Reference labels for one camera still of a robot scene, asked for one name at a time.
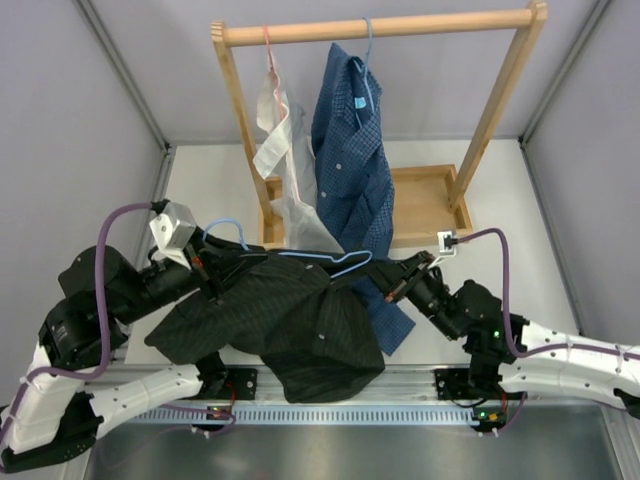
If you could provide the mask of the light blue hanger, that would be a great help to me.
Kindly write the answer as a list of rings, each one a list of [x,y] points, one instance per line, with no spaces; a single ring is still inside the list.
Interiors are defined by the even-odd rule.
[[[209,223],[203,230],[206,233],[211,234],[212,229],[214,229],[218,225],[224,224],[234,225],[237,229],[238,240],[232,242],[239,242],[244,248],[247,248],[250,245],[245,239],[242,225],[239,221],[232,218],[221,218],[214,220]],[[355,272],[366,266],[373,259],[373,254],[368,250],[336,254],[282,249],[265,249],[265,253],[296,260],[309,260],[315,262],[316,264],[321,265],[323,268],[328,270],[329,275],[332,279],[351,274],[352,272]]]

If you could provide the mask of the black striped shirt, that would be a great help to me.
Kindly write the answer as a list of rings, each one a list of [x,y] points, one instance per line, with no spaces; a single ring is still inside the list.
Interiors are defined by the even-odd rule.
[[[315,262],[272,254],[219,300],[187,296],[144,342],[176,365],[206,363],[226,346],[257,355],[290,403],[349,399],[385,369],[351,288]]]

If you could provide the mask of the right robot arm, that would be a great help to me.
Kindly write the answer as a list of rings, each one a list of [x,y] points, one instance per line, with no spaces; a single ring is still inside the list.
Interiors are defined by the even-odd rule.
[[[439,376],[440,396],[564,396],[639,416],[638,348],[546,328],[471,279],[452,292],[427,252],[374,260],[365,272],[386,303],[408,300],[445,338],[462,341],[469,364]]]

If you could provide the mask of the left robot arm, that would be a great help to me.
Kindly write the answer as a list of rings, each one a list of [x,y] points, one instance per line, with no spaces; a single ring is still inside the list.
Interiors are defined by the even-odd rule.
[[[178,400],[229,393],[217,353],[174,363],[140,380],[89,392],[112,352],[128,339],[122,328],[191,293],[220,294],[261,257],[263,248],[195,230],[180,264],[152,248],[136,269],[100,242],[62,272],[64,297],[47,314],[33,360],[12,402],[1,410],[1,470],[18,473],[72,460],[115,427]]]

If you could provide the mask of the blue checked shirt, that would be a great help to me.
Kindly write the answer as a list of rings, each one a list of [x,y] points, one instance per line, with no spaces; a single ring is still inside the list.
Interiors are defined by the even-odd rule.
[[[365,61],[330,46],[311,124],[317,213],[347,253],[373,265],[394,236],[395,189],[381,133],[382,89]]]

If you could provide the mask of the white shirt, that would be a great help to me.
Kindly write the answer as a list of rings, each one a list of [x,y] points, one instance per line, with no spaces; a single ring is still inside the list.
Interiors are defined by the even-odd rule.
[[[288,97],[279,75],[269,72],[257,101],[257,125],[267,137],[253,164],[263,179],[281,178],[281,197],[271,205],[282,217],[285,246],[293,250],[341,253],[343,249],[316,211],[315,157],[309,148],[303,115],[299,104]]]

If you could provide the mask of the blue hanger with shirt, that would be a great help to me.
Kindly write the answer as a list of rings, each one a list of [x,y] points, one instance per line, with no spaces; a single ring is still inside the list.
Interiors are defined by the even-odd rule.
[[[356,110],[356,120],[359,126],[362,126],[362,121],[360,118],[359,112],[364,110],[366,107],[369,107],[372,112],[376,111],[375,102],[373,99],[373,94],[371,90],[371,86],[369,84],[369,61],[370,55],[373,47],[373,25],[372,21],[368,17],[363,17],[363,20],[367,26],[367,48],[365,52],[364,59],[360,63],[355,63],[359,73],[361,74],[364,91],[366,93],[365,96],[359,96],[354,98],[354,107]]]

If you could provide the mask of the wooden clothes rack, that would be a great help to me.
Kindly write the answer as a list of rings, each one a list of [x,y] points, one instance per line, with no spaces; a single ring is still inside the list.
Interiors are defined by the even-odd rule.
[[[235,47],[320,41],[466,33],[515,32],[461,166],[452,164],[401,167],[392,171],[396,190],[393,247],[434,245],[442,230],[469,233],[473,226],[465,193],[514,92],[547,20],[543,1],[522,9],[421,16],[229,28],[211,25],[211,39],[241,133],[247,159],[256,155],[256,141],[232,53]]]

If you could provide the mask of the aluminium mounting rail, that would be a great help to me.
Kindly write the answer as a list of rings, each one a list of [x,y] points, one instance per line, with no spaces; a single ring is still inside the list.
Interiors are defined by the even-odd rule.
[[[285,404],[284,387],[266,367],[241,366],[229,369],[227,382],[234,386],[237,399],[256,404]],[[507,398],[518,401],[523,395],[529,400],[580,399],[621,408],[621,391],[601,389],[593,382],[580,382],[571,390],[565,385],[531,386],[516,379],[516,390],[505,392],[491,387],[488,392],[468,384],[465,368],[391,368],[369,382],[364,389],[350,397],[347,404],[421,404],[430,401],[452,400],[467,405],[486,400]]]

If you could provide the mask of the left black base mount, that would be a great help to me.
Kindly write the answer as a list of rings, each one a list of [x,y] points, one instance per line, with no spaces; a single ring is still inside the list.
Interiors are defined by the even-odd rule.
[[[256,397],[258,371],[254,368],[230,368],[215,400],[252,401]]]

